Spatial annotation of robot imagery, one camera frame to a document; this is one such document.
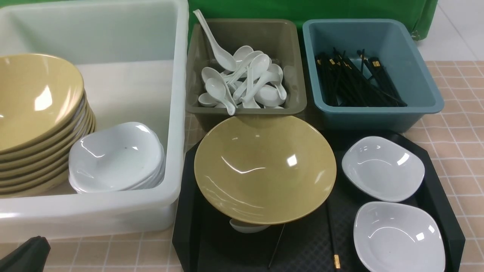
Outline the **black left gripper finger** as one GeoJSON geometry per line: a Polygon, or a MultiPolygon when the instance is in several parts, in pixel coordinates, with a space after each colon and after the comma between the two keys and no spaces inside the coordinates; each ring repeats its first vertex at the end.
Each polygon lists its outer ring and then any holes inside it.
{"type": "Polygon", "coordinates": [[[51,247],[43,236],[33,236],[0,260],[1,272],[43,272],[51,247]]]}

